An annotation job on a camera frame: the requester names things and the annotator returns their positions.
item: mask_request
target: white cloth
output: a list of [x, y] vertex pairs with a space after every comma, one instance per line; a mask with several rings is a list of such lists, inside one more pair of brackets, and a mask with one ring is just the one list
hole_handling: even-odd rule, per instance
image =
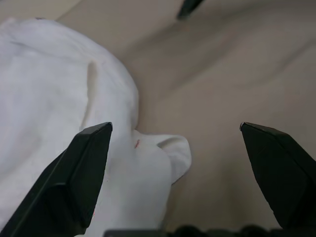
[[156, 228], [173, 182], [191, 165], [181, 136], [135, 131], [138, 91], [89, 38], [48, 20], [0, 26], [0, 229], [44, 168], [85, 127], [110, 121], [104, 182], [85, 236]]

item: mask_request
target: white towel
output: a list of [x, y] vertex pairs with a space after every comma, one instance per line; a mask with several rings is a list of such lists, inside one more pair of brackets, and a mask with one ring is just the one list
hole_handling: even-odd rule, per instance
[[10, 19], [0, 26], [0, 86], [0, 228], [74, 135], [107, 121], [106, 172], [85, 236], [160, 225], [190, 148], [181, 136], [135, 131], [138, 91], [113, 55], [56, 22]]

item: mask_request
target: beige bedsheet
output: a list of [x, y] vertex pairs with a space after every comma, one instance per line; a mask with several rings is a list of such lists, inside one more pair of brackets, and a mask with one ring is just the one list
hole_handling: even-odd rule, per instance
[[181, 0], [83, 0], [60, 22], [115, 54], [140, 92], [142, 132], [185, 136], [190, 172], [165, 226], [277, 227], [239, 125], [289, 133], [316, 158], [316, 2], [206, 0], [184, 23]]

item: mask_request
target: black object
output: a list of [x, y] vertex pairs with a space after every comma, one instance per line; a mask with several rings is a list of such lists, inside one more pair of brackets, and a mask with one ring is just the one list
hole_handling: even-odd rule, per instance
[[316, 227], [316, 161], [284, 132], [241, 125], [257, 183], [284, 229]]
[[37, 179], [0, 237], [73, 237], [89, 227], [103, 182], [111, 123], [86, 128]]
[[184, 0], [177, 15], [178, 20], [186, 19], [204, 0]]

